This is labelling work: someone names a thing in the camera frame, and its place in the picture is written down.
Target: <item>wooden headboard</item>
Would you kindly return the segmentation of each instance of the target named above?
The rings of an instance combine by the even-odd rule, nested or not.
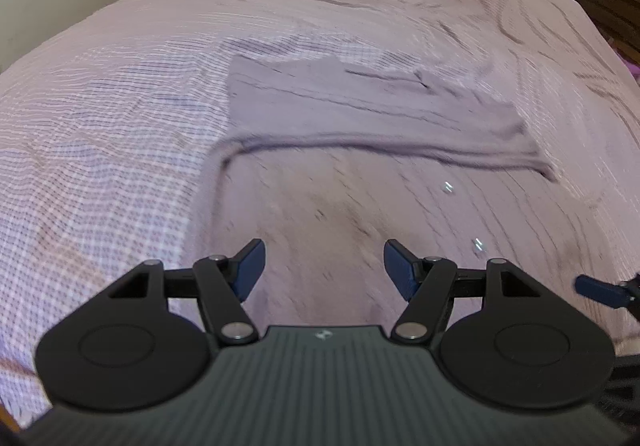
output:
[[[607,39],[640,64],[640,0],[575,0]]]

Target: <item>folded cloth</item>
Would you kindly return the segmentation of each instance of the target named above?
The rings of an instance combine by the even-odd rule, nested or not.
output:
[[[425,71],[379,72],[337,58],[285,63],[235,57],[230,128],[213,152],[348,147],[474,168],[552,169],[514,105]]]

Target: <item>black object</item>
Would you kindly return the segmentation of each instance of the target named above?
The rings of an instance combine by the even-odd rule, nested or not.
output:
[[[53,409],[20,439],[33,446],[628,439],[594,405],[606,383],[606,394],[615,388],[615,357],[606,334],[580,312],[504,259],[485,271],[459,269],[439,257],[418,259],[397,241],[386,243],[384,259],[408,300],[388,338],[372,326],[270,327],[259,339],[239,301],[264,267],[257,239],[231,259],[213,255],[193,269],[164,271],[147,261],[43,337],[36,368]],[[446,330],[454,299],[470,296],[483,297],[482,309]],[[167,311],[166,298],[175,297],[197,298],[206,333]]]

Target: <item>bedsheet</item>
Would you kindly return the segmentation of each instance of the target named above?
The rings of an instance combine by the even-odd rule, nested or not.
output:
[[[0,399],[20,423],[47,408],[48,328],[143,259],[185,266],[238,54],[427,68],[512,102],[604,233],[592,274],[639,268],[639,92],[573,1],[123,0],[0,75]]]

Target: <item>gray ribbed panel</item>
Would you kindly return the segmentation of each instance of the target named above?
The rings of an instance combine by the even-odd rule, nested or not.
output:
[[[588,406],[553,416],[485,408],[422,349],[378,328],[272,328],[226,349],[200,384],[155,409],[82,415],[56,408],[23,433],[34,446],[612,446],[624,440]]]

